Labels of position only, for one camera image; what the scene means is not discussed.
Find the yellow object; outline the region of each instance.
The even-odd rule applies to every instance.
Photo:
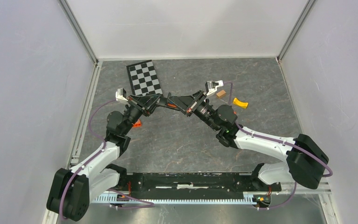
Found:
[[[233,104],[242,107],[243,109],[246,109],[248,107],[247,102],[241,102],[237,98],[234,98]]]

